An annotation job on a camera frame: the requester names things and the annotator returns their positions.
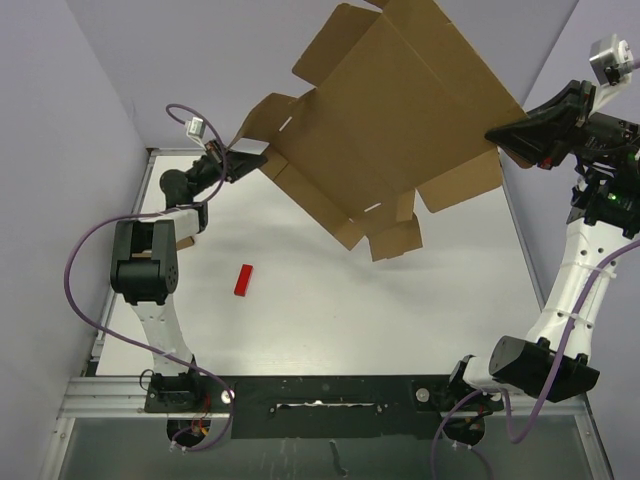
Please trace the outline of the brown cardboard box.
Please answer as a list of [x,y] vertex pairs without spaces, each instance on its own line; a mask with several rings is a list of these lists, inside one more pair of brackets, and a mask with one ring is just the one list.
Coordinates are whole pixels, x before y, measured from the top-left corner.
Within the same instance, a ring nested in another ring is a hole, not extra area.
[[345,248],[419,249],[416,201],[434,213],[501,186],[485,135],[524,111],[437,3],[340,4],[293,73],[309,90],[266,96],[237,138],[266,144],[264,174]]

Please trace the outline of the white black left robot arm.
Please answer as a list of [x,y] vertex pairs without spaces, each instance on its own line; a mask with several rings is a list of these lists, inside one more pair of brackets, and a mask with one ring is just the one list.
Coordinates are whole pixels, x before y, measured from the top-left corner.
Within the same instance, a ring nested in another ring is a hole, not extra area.
[[116,223],[110,283],[132,307],[152,348],[152,400],[190,411],[205,398],[204,376],[195,369],[173,301],[179,280],[178,243],[193,240],[208,225],[208,206],[196,197],[221,181],[240,180],[266,161],[263,154],[225,151],[211,141],[188,170],[170,169],[160,177],[166,213]]

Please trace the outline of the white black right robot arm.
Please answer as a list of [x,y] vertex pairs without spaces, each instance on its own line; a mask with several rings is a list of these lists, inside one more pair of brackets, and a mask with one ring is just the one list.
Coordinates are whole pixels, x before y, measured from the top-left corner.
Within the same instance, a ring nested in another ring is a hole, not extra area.
[[487,358],[460,360],[444,385],[452,406],[469,407],[481,390],[560,402],[595,386],[596,318],[620,250],[639,237],[639,126],[599,110],[617,90],[572,80],[526,118],[486,133],[510,156],[544,170],[574,156],[579,180],[563,259],[537,322],[525,338],[503,336]]

